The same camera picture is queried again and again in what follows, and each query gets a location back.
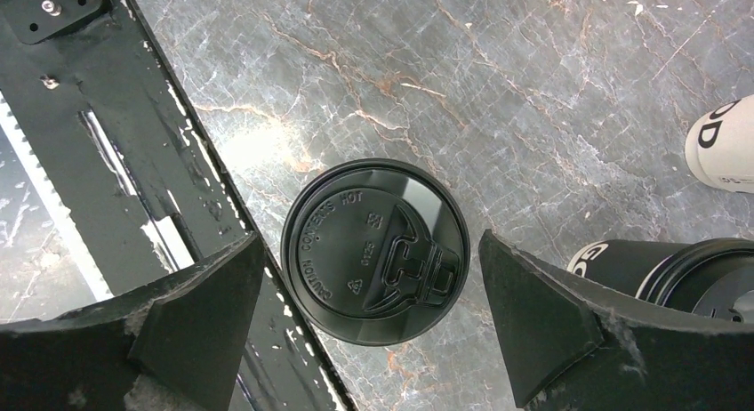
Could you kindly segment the black coffee lid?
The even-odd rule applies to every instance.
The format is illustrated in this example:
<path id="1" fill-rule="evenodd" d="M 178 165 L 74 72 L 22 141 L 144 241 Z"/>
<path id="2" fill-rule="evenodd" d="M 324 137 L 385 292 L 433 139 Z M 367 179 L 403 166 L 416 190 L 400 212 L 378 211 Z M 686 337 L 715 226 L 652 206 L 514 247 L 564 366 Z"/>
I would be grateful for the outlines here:
<path id="1" fill-rule="evenodd" d="M 661 307 L 751 324 L 753 242 L 717 238 L 682 245 L 653 267 L 635 297 Z"/>
<path id="2" fill-rule="evenodd" d="M 293 201 L 280 266 L 298 310 L 346 343 L 410 341 L 456 304 L 470 268 L 469 228 L 450 190 L 388 158 L 332 167 Z"/>

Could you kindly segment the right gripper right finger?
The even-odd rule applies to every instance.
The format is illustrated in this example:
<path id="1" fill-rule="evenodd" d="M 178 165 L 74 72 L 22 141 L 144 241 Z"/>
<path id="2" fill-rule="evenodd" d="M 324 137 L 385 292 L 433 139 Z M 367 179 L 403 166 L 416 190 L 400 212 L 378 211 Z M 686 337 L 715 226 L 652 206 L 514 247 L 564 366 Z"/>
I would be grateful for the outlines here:
<path id="1" fill-rule="evenodd" d="M 524 410 L 750 410 L 753 322 L 705 318 L 576 276 L 486 231 L 485 291 Z"/>

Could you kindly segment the black sleeved paper cup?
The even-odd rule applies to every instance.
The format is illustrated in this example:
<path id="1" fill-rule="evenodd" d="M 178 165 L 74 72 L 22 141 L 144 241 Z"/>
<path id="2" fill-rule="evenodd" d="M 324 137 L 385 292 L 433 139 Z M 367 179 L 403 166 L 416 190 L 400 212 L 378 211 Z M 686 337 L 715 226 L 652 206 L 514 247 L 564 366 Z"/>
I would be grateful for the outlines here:
<path id="1" fill-rule="evenodd" d="M 690 244 L 611 239 L 584 246 L 566 271 L 635 298 L 645 298 L 647 288 Z"/>

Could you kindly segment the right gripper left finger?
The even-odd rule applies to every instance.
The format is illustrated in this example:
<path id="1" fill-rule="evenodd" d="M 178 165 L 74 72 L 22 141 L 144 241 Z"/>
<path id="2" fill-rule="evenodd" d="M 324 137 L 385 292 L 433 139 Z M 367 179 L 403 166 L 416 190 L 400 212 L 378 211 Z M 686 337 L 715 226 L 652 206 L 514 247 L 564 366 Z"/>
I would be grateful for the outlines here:
<path id="1" fill-rule="evenodd" d="M 2 325 L 2 409 L 227 409 L 265 261 L 251 234 L 106 301 Z"/>

